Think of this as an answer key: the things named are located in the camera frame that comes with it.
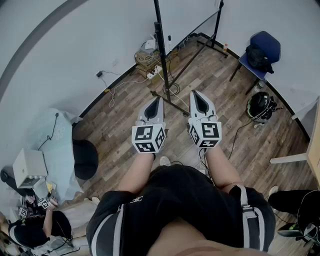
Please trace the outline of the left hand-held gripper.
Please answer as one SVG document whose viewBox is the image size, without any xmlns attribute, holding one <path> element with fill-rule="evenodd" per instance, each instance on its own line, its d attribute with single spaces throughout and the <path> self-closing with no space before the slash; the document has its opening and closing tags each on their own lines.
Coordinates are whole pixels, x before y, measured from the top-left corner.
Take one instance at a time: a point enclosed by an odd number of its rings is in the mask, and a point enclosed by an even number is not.
<svg viewBox="0 0 320 256">
<path fill-rule="evenodd" d="M 147 122 L 132 127 L 131 142 L 139 154 L 157 154 L 161 151 L 167 137 L 164 116 L 162 97 L 152 98 L 140 109 L 138 119 L 154 123 Z"/>
</svg>

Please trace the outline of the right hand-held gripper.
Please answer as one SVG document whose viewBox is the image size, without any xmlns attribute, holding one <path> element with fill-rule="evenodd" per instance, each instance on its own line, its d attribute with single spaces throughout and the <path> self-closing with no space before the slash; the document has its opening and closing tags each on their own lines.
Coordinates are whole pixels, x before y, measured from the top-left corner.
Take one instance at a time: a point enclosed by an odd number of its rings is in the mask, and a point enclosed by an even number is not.
<svg viewBox="0 0 320 256">
<path fill-rule="evenodd" d="M 222 123 L 218 121 L 214 103 L 198 90 L 190 99 L 189 135 L 199 149 L 214 148 L 222 140 Z"/>
</svg>

